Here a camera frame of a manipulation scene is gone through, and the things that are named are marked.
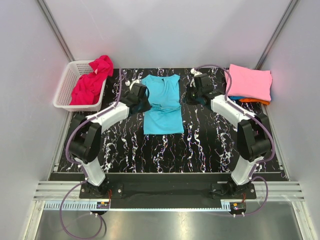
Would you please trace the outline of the cyan t shirt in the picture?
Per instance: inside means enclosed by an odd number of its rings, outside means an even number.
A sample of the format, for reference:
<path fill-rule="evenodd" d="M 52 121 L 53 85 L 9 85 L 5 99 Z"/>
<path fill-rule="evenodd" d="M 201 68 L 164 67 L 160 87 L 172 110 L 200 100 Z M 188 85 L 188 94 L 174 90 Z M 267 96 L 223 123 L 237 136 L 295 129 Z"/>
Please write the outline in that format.
<path fill-rule="evenodd" d="M 145 135 L 183 134 L 184 126 L 180 101 L 180 76 L 148 75 L 141 80 L 149 91 L 151 109 L 144 113 Z"/>

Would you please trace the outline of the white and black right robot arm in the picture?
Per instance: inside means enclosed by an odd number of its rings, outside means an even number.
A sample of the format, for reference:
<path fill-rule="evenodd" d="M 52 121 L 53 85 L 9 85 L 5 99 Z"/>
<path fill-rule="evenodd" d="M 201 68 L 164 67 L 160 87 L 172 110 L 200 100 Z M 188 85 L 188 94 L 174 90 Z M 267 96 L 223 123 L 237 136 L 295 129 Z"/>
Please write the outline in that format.
<path fill-rule="evenodd" d="M 209 76 L 195 71 L 186 88 L 184 101 L 190 105 L 200 104 L 221 115 L 236 128 L 236 143 L 239 159 L 230 179 L 216 196 L 239 198 L 249 188 L 258 164 L 274 157 L 275 143 L 272 139 L 269 118 L 265 114 L 255 114 L 240 107 L 220 92 L 214 91 Z"/>

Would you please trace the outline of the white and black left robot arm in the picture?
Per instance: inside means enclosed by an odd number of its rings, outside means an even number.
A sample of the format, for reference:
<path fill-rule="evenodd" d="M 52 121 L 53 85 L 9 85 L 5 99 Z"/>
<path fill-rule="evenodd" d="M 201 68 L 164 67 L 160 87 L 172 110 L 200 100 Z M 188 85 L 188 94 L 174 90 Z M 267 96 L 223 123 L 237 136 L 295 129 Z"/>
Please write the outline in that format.
<path fill-rule="evenodd" d="M 135 82 L 129 92 L 119 96 L 111 106 L 71 121 L 65 155 L 69 162 L 80 166 L 84 173 L 83 187 L 95 197 L 103 198 L 110 192 L 98 159 L 102 134 L 114 124 L 150 110 L 149 95 L 145 85 Z"/>

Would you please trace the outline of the blue folded t shirt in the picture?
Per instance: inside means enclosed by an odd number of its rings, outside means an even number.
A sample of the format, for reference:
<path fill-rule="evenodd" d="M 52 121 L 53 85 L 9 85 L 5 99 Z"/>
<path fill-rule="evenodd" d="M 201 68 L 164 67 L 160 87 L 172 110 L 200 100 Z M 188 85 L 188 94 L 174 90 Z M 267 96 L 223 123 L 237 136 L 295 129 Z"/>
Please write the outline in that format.
<path fill-rule="evenodd" d="M 233 101 L 239 101 L 241 99 L 245 99 L 243 96 L 229 96 L 229 98 Z"/>

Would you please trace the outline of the pink folded t shirt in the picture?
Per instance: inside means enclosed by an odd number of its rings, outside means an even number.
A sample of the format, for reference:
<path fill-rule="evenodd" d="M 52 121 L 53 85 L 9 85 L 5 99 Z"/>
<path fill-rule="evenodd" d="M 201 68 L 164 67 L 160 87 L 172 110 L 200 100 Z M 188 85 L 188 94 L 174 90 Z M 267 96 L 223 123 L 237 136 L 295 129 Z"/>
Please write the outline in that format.
<path fill-rule="evenodd" d="M 227 96 L 239 96 L 271 101 L 272 75 L 270 70 L 254 70 L 231 64 L 225 73 Z"/>

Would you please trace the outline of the red t shirt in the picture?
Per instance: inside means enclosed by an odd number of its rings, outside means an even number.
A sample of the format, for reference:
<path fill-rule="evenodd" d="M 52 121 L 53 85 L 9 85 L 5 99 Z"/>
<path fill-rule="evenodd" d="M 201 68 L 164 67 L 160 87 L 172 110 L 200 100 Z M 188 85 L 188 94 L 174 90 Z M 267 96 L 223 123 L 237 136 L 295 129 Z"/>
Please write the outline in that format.
<path fill-rule="evenodd" d="M 102 55 L 89 63 L 92 72 L 83 74 L 71 93 L 70 105 L 94 105 L 100 98 L 103 82 L 113 76 L 114 65 L 108 55 Z"/>

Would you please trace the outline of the orange folded t shirt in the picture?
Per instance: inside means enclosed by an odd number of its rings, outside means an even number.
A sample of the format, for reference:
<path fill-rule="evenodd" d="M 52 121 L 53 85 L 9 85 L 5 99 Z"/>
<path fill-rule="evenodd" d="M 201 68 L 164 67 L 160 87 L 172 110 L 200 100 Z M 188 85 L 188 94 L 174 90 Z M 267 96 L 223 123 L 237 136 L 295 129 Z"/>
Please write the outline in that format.
<path fill-rule="evenodd" d="M 242 103 L 261 103 L 266 106 L 268 106 L 270 104 L 270 101 L 256 99 L 256 98 L 242 98 L 239 101 Z"/>

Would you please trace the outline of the black marbled table mat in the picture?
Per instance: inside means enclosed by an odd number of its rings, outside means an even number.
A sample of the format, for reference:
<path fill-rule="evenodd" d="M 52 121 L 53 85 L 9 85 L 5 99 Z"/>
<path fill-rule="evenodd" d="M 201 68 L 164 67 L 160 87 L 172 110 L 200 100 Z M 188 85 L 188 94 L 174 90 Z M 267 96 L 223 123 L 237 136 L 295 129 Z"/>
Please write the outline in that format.
<path fill-rule="evenodd" d="M 125 68 L 122 75 L 122 91 L 129 91 L 125 81 L 140 80 L 148 75 L 180 76 L 180 98 L 184 98 L 186 84 L 192 75 L 190 68 Z M 108 80 L 104 89 L 104 109 L 117 99 L 119 70 L 114 80 Z M 106 174 L 129 173 L 231 173 L 239 158 L 236 149 L 236 128 L 222 116 L 201 105 L 181 103 L 184 133 L 167 135 L 144 135 L 143 113 L 133 115 L 110 127 L 101 136 L 98 160 Z M 66 159 L 66 137 L 59 160 L 56 160 L 49 180 L 82 180 L 84 174 L 77 164 Z M 287 181 L 288 178 L 277 155 L 262 163 L 255 170 L 267 181 Z"/>

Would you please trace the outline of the white plastic basket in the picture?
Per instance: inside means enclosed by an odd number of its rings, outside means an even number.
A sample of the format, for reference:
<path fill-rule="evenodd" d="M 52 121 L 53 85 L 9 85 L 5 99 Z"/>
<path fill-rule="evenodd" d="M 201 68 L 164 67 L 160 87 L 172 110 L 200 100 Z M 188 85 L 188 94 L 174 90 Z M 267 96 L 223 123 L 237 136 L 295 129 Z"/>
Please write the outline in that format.
<path fill-rule="evenodd" d="M 91 105 L 70 105 L 72 100 L 72 91 L 76 86 L 79 78 L 84 74 L 93 72 L 89 63 L 92 60 L 76 60 L 71 61 L 65 67 L 60 78 L 54 99 L 53 105 L 56 108 L 64 109 L 68 112 L 98 112 L 102 107 L 102 100 L 106 86 L 105 80 L 102 84 L 99 99 L 96 104 Z"/>

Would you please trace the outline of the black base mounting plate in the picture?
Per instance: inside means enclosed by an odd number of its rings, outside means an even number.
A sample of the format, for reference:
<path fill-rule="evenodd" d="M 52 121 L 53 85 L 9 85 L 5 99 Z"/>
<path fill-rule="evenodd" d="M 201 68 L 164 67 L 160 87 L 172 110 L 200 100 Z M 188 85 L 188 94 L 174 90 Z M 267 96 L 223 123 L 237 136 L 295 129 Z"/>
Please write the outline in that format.
<path fill-rule="evenodd" d="M 213 209 L 221 200 L 256 199 L 252 183 L 236 186 L 229 173 L 108 173 L 101 186 L 85 183 L 81 199 L 111 197 L 112 209 Z"/>

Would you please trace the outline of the aluminium frame rail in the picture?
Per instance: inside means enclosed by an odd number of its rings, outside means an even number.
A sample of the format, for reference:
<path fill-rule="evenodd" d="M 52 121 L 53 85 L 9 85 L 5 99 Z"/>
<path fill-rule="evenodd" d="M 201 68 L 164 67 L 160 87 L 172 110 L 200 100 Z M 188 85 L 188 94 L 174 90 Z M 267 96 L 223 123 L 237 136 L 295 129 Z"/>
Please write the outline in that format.
<path fill-rule="evenodd" d="M 34 198 L 36 200 L 61 200 L 71 188 L 74 188 L 68 195 L 68 200 L 76 200 L 83 192 L 78 181 L 40 181 L 36 187 Z M 267 185 L 263 181 L 255 181 L 254 193 L 261 201 L 266 193 L 271 202 L 288 201 L 303 202 L 305 200 L 301 186 L 296 181 L 268 181 Z"/>

